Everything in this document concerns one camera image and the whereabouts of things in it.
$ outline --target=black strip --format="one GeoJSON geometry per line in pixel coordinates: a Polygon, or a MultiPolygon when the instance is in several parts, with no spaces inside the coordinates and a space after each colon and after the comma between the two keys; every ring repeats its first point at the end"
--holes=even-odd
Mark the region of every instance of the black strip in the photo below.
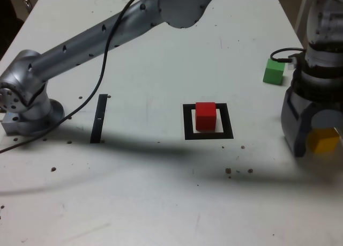
{"type": "Polygon", "coordinates": [[[100,143],[101,141],[101,132],[103,120],[105,118],[106,103],[107,94],[99,94],[90,143],[100,143]]]}
{"type": "Polygon", "coordinates": [[[226,103],[215,104],[220,111],[221,123],[223,132],[211,133],[194,133],[192,122],[192,110],[195,109],[195,104],[183,105],[183,123],[184,123],[184,139],[185,140],[211,140],[211,139],[233,139],[232,127],[229,117],[229,111],[226,103]]]}

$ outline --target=wooden block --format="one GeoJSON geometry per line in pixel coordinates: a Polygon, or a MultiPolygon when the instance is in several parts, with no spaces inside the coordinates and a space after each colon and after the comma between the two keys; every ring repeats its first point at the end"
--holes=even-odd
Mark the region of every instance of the wooden block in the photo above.
{"type": "Polygon", "coordinates": [[[316,129],[308,136],[308,146],[313,153],[332,152],[339,140],[340,136],[335,128],[316,129]]]}

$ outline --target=white table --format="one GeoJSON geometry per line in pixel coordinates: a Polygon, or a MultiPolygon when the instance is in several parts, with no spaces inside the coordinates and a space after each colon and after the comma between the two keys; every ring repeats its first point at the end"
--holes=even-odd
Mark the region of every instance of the white table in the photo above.
{"type": "MultiPolygon", "coordinates": [[[[39,0],[0,72],[127,1],[39,0]]],[[[112,50],[82,111],[47,141],[0,155],[0,245],[342,245],[342,183],[306,173],[284,140],[292,72],[282,86],[262,82],[272,51],[300,46],[278,0],[213,0],[192,28],[162,24],[112,50]],[[105,144],[89,144],[101,93],[105,144]],[[182,104],[197,101],[227,103],[234,139],[184,140],[182,104]]],[[[69,113],[101,63],[52,79],[49,96],[69,113]]],[[[15,143],[0,130],[1,148],[15,143]]]]}

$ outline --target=black cable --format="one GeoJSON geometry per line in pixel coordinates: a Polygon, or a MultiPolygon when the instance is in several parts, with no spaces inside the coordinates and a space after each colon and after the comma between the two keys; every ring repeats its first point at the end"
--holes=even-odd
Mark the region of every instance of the black cable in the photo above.
{"type": "Polygon", "coordinates": [[[271,60],[274,60],[276,62],[279,63],[291,63],[292,59],[291,58],[274,58],[274,55],[280,52],[284,52],[284,51],[291,51],[291,50],[295,50],[295,51],[306,51],[305,49],[301,49],[301,48],[284,48],[284,49],[279,49],[277,51],[274,51],[271,55],[270,58],[271,60]]]}
{"type": "Polygon", "coordinates": [[[94,90],[92,91],[92,93],[90,94],[90,96],[87,98],[87,100],[85,100],[84,103],[82,103],[80,105],[80,107],[78,107],[77,109],[75,109],[72,113],[70,113],[68,116],[65,116],[63,119],[61,119],[58,123],[56,123],[53,127],[51,127],[49,130],[47,130],[46,132],[30,139],[30,140],[26,140],[22,143],[18,143],[18,144],[15,144],[13,146],[10,146],[8,148],[5,148],[3,150],[0,150],[0,154],[1,153],[4,153],[6,151],[10,151],[14,148],[18,148],[20,146],[23,146],[23,145],[26,145],[26,144],[29,144],[29,143],[32,143],[40,138],[42,138],[43,136],[47,135],[49,132],[53,131],[54,129],[56,129],[60,124],[62,124],[64,121],[66,121],[67,119],[69,119],[70,117],[72,117],[73,115],[75,115],[77,112],[79,112],[81,109],[83,109],[84,106],[86,106],[90,100],[92,99],[92,97],[96,94],[100,84],[101,84],[101,81],[102,81],[102,78],[103,78],[103,75],[104,75],[104,72],[105,72],[105,67],[106,67],[106,60],[107,60],[107,54],[108,54],[108,49],[109,49],[109,45],[111,43],[111,39],[114,35],[114,33],[117,31],[120,23],[121,23],[121,20],[125,14],[125,12],[128,10],[128,8],[130,7],[130,5],[132,4],[132,2],[134,2],[135,0],[130,0],[126,6],[123,8],[122,12],[120,13],[120,15],[118,16],[116,22],[114,23],[113,25],[113,28],[110,32],[110,34],[108,35],[108,39],[107,39],[107,42],[106,42],[106,46],[105,46],[105,52],[103,54],[103,62],[102,62],[102,68],[101,68],[101,73],[100,73],[100,78],[98,80],[98,83],[96,84],[94,90]]]}

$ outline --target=robotic arm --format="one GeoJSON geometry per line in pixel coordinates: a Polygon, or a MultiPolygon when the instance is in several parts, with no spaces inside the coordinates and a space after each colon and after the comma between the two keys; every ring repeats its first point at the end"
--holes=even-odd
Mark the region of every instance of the robotic arm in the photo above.
{"type": "MultiPolygon", "coordinates": [[[[111,40],[114,49],[163,22],[188,28],[211,0],[141,0],[125,13],[111,40]]],[[[103,54],[115,15],[59,46],[39,54],[24,50],[0,77],[2,126],[8,135],[35,136],[64,117],[60,103],[47,96],[48,80],[103,54]]],[[[306,152],[314,128],[343,131],[343,0],[316,0],[308,18],[309,46],[298,54],[292,85],[281,113],[286,140],[295,156],[306,152]]]]}
{"type": "MultiPolygon", "coordinates": [[[[141,0],[132,5],[111,40],[114,49],[163,22],[176,28],[194,25],[211,0],[141,0]]],[[[0,77],[2,126],[8,135],[36,136],[64,117],[62,105],[48,98],[48,80],[103,54],[119,14],[57,47],[39,54],[23,50],[0,77]]]]}

